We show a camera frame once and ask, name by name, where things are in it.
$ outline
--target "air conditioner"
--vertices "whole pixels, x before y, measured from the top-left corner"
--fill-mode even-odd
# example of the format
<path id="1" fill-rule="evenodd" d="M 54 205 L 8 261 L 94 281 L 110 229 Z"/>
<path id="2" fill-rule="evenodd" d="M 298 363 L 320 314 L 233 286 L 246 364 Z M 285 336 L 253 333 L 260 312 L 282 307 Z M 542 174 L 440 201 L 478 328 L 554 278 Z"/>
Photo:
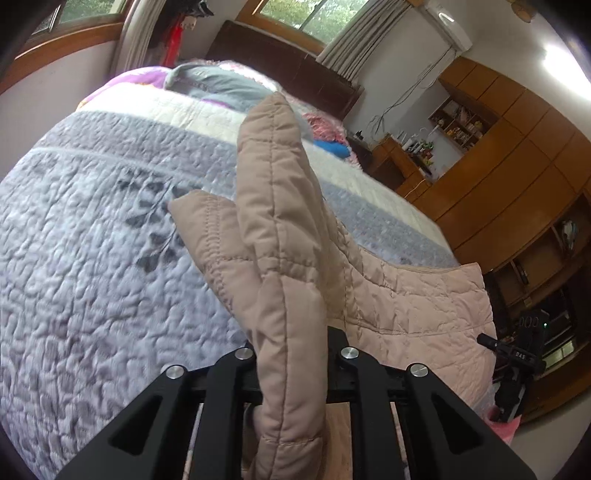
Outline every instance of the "air conditioner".
<path id="1" fill-rule="evenodd" d="M 424 4 L 424 11 L 431 23 L 452 43 L 453 47 L 463 52 L 470 50 L 472 40 L 452 14 L 439 3 L 439 0 L 428 0 Z"/>

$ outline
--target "beige padded jacket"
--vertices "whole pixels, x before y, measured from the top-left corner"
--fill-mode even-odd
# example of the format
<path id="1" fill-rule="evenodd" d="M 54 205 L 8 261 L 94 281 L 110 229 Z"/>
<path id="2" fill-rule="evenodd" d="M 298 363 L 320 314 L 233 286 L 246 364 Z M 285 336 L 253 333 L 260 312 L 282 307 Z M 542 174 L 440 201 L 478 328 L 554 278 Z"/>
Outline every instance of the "beige padded jacket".
<path id="1" fill-rule="evenodd" d="M 325 405 L 327 325 L 382 364 L 428 365 L 468 405 L 486 393 L 494 336 L 477 264 L 385 263 L 326 206 L 296 118 L 275 93 L 238 139 L 236 203 L 201 191 L 170 212 L 195 264 L 254 345 L 264 402 L 255 479 L 350 478 L 348 409 Z"/>

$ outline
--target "wooden desk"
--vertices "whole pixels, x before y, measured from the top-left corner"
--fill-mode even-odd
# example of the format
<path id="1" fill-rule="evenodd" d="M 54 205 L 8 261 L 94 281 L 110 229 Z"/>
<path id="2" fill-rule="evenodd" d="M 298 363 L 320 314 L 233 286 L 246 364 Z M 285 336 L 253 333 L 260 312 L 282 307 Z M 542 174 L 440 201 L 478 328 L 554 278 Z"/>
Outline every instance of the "wooden desk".
<path id="1" fill-rule="evenodd" d="M 368 174 L 408 202 L 414 202 L 431 186 L 431 182 L 390 135 L 386 135 L 372 153 L 374 160 Z"/>

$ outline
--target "white curtain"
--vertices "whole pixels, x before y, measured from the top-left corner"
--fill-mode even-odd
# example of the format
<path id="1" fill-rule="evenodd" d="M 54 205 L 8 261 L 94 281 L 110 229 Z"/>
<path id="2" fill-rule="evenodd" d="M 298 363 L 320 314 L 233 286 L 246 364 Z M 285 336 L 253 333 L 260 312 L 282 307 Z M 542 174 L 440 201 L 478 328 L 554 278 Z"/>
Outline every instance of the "white curtain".
<path id="1" fill-rule="evenodd" d="M 148 43 L 166 0 L 134 0 L 115 50 L 111 75 L 144 65 Z"/>
<path id="2" fill-rule="evenodd" d="M 410 7 L 407 0 L 369 0 L 316 60 L 354 82 L 371 53 Z"/>

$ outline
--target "gray quilted blanket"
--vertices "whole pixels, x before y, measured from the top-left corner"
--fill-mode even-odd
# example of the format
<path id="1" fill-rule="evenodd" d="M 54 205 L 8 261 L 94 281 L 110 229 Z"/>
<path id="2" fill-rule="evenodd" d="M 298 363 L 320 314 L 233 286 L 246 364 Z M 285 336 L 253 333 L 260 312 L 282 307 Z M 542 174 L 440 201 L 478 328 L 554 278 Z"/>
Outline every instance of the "gray quilted blanket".
<path id="1" fill-rule="evenodd" d="M 200 368 L 244 343 L 167 213 L 193 189 L 231 198 L 235 163 L 231 142 L 81 111 L 0 184 L 0 421 L 40 479 L 166 365 Z M 373 203 L 322 187 L 356 240 L 387 260 L 456 264 Z"/>

